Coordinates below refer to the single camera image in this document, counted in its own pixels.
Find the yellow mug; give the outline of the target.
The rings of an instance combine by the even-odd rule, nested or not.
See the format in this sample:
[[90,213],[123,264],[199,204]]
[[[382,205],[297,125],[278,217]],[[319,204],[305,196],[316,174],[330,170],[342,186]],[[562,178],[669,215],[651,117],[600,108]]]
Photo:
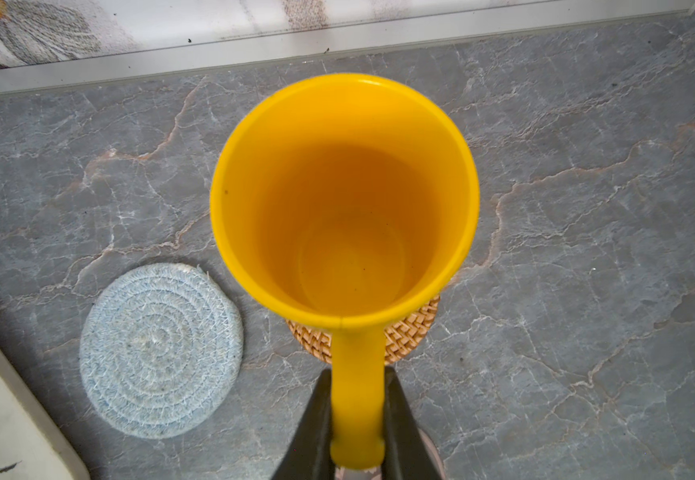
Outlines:
[[235,128],[210,205],[219,252],[243,290],[331,335],[331,458],[378,466],[383,332],[443,290],[477,230],[479,180],[463,134],[399,82],[314,77]]

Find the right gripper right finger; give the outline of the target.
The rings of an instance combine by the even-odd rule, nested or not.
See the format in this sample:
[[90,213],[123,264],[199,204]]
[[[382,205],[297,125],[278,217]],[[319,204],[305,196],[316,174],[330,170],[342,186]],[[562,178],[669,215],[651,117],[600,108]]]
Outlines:
[[417,422],[391,366],[385,366],[385,403],[383,404],[385,459],[381,478],[389,480],[442,480],[429,450],[419,433]]

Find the beige serving tray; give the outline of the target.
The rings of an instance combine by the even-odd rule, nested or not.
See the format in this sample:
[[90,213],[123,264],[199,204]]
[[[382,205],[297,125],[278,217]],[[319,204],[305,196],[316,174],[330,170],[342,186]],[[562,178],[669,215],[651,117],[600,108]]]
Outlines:
[[0,349],[0,479],[88,479],[83,460]]

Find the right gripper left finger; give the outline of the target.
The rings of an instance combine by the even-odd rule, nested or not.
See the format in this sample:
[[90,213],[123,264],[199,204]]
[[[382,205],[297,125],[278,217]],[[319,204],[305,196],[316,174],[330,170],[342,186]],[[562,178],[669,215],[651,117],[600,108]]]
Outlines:
[[331,389],[332,370],[325,369],[273,480],[335,479],[336,466],[331,458]]

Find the pink flower silicone coaster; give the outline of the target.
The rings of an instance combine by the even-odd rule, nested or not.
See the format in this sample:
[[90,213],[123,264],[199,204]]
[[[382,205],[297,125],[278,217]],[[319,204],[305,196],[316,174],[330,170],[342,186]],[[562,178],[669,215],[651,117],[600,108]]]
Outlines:
[[[443,465],[443,460],[441,460],[441,456],[439,456],[439,451],[437,451],[437,447],[433,444],[433,440],[431,440],[431,437],[421,428],[419,428],[419,436],[421,436],[421,441],[423,441],[427,456],[429,456],[429,459],[433,462],[433,466],[435,466],[435,470],[437,470],[437,475],[439,475],[441,479],[447,478],[447,475],[445,475],[445,465]],[[345,467],[338,467],[336,469],[335,480],[363,479],[382,480],[383,474],[381,474],[381,468],[373,467],[367,470],[351,470]]]

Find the rattan woven round coaster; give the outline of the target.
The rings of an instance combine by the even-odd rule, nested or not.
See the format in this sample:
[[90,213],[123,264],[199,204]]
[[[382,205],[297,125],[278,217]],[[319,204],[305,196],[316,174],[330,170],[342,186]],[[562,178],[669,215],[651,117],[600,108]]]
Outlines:
[[[408,356],[431,330],[439,311],[441,296],[437,295],[405,319],[385,328],[385,365]],[[286,321],[295,340],[315,358],[332,364],[332,338],[327,332],[311,329],[291,320]]]

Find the blue woven round coaster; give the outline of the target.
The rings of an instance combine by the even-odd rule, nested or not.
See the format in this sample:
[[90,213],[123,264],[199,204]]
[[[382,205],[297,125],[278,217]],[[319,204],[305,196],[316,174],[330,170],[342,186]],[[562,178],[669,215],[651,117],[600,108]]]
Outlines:
[[97,414],[137,438],[167,439],[209,419],[241,369],[241,313],[199,267],[154,263],[117,278],[80,339],[80,372]]

